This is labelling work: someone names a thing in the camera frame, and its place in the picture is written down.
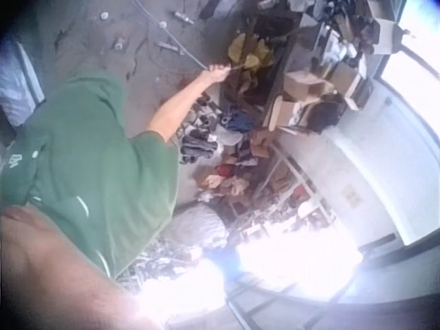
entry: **forearm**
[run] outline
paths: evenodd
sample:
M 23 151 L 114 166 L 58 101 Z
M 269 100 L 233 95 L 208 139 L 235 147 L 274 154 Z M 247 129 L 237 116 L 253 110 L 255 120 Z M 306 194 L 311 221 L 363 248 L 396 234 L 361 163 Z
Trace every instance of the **forearm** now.
M 5 213 L 2 293 L 26 311 L 24 322 L 44 329 L 162 329 L 43 213 L 31 206 Z
M 169 141 L 184 121 L 194 102 L 209 86 L 208 79 L 203 76 L 197 77 L 157 110 L 147 126 L 147 131 L 159 133 L 165 142 Z

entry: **metal rod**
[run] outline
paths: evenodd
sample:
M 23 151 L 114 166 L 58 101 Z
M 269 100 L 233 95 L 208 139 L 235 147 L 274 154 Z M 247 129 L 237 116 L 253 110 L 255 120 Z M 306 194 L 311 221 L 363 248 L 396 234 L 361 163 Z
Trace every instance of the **metal rod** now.
M 160 22 L 147 10 L 145 9 L 145 7 L 140 3 L 139 0 L 133 0 L 138 6 L 139 8 L 143 11 L 143 13 L 145 14 L 145 16 L 152 21 L 154 24 L 156 24 L 156 26 L 160 29 L 162 29 L 163 31 L 165 31 L 165 33 L 171 38 L 171 40 L 174 41 L 174 43 L 179 46 L 180 50 L 182 52 L 184 52 L 186 55 L 188 55 L 194 62 L 196 62 L 196 64 L 198 64 L 198 66 L 200 66 L 202 69 L 207 70 L 208 67 L 206 65 L 204 65 L 197 57 L 195 57 L 194 55 L 192 55 L 172 34 L 171 32 L 169 32 L 166 27 L 162 26 L 160 24 Z

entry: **cardboard box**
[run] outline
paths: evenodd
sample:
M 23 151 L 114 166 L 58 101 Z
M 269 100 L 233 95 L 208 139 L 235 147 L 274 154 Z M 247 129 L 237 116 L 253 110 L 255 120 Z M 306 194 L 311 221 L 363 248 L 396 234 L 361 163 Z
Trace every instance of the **cardboard box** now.
M 255 129 L 250 134 L 250 143 L 257 146 L 269 146 L 280 134 L 268 129 Z
M 360 108 L 353 99 L 353 94 L 361 82 L 362 77 L 357 69 L 350 67 L 344 62 L 338 63 L 330 78 L 330 83 L 344 97 L 347 106 L 356 111 L 360 110 Z
M 308 105 L 330 93 L 333 85 L 309 72 L 297 71 L 284 75 L 284 90 L 292 98 Z
M 402 48 L 405 31 L 394 21 L 375 19 L 373 22 L 373 54 L 395 54 Z
M 302 105 L 299 102 L 281 101 L 272 109 L 269 122 L 269 130 L 273 131 L 276 127 L 290 127 L 300 121 Z
M 252 156 L 255 156 L 255 157 L 270 158 L 268 146 L 259 146 L 256 144 L 251 144 L 250 145 L 250 152 L 251 152 Z

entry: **white wall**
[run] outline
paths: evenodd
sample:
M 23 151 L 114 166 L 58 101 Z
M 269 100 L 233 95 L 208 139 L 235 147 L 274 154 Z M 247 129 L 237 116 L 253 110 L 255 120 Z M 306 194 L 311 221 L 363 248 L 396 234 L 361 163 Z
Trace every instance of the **white wall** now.
M 387 88 L 362 112 L 347 111 L 318 137 L 284 135 L 281 145 L 315 182 L 358 244 L 396 230 L 406 245 L 439 225 L 439 147 Z M 342 192 L 353 187 L 359 205 Z
M 385 207 L 369 183 L 346 155 L 324 136 L 283 135 L 282 147 L 289 152 L 329 202 L 358 245 L 396 231 Z M 344 189 L 353 187 L 361 202 L 352 207 Z

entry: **concrete floor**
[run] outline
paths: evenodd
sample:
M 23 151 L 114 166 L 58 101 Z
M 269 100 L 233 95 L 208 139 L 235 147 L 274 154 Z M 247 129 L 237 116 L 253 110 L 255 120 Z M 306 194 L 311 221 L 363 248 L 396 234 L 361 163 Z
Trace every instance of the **concrete floor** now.
M 141 2 L 158 20 L 166 21 L 168 29 L 203 63 L 227 60 L 237 14 L 222 20 L 196 21 L 191 26 L 174 19 L 171 12 L 185 12 L 196 19 L 208 0 Z M 182 78 L 193 78 L 200 72 L 189 57 L 154 46 L 155 41 L 167 41 L 165 33 L 149 23 L 132 0 L 38 0 L 34 6 L 39 44 L 36 71 L 41 73 L 46 97 L 85 65 L 117 72 L 123 80 L 127 72 L 134 72 L 126 81 L 129 137 L 143 132 L 161 102 L 177 91 Z M 106 21 L 100 19 L 104 11 L 109 13 Z M 129 40 L 123 53 L 112 49 L 120 36 Z M 212 162 L 215 159 L 180 166 L 177 205 L 195 198 L 197 187 L 191 177 L 198 166 Z

